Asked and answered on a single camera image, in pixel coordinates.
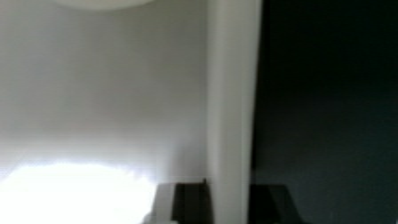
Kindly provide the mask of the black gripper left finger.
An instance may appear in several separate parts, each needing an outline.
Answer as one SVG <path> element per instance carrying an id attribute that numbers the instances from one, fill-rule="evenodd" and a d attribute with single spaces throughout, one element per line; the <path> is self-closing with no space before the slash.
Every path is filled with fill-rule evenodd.
<path id="1" fill-rule="evenodd" d="M 170 219 L 177 224 L 211 224 L 207 183 L 177 183 Z"/>

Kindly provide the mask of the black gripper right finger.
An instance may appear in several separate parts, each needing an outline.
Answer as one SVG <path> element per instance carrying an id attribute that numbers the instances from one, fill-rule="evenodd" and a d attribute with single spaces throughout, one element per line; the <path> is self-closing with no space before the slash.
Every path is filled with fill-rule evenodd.
<path id="1" fill-rule="evenodd" d="M 250 185 L 248 224 L 305 224 L 284 185 Z"/>

